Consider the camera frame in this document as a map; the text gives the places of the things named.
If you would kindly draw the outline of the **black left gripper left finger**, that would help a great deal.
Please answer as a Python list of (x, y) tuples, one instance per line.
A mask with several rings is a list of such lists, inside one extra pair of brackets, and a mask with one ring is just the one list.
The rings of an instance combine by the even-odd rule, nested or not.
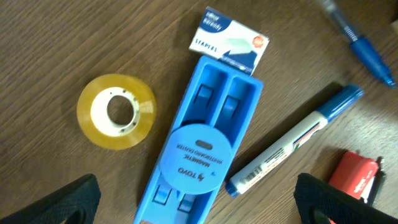
[(92, 224), (101, 198), (97, 178), (86, 174), (29, 206), (1, 219), (1, 223)]

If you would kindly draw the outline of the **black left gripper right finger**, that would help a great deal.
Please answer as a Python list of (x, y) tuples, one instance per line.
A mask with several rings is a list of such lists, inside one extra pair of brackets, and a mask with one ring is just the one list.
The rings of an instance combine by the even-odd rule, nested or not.
[(397, 224), (396, 218), (362, 203), (308, 173), (298, 175), (294, 199), (302, 223), (316, 223), (315, 212), (318, 211), (335, 223)]

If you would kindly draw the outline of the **yellow tape roll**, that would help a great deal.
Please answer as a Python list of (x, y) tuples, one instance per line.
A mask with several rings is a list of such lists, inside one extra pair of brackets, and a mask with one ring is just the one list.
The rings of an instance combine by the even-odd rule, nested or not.
[(78, 124), (94, 144), (112, 150), (133, 147), (146, 138), (156, 117), (156, 99), (142, 80), (106, 74), (89, 82), (76, 106)]

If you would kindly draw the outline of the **blue whiteboard marker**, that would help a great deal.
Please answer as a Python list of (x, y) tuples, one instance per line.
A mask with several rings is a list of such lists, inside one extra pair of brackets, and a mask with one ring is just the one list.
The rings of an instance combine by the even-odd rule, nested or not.
[(359, 86), (354, 84), (345, 86), (233, 175), (225, 185), (227, 193), (235, 198), (248, 191), (273, 168), (303, 146), (317, 131), (331, 123), (363, 95), (364, 90)]

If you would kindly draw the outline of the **blue whiteboard eraser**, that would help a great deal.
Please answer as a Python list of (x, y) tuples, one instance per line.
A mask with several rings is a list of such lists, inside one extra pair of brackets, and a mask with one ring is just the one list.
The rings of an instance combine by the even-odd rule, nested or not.
[(261, 96), (260, 80), (202, 56), (134, 223), (204, 223)]

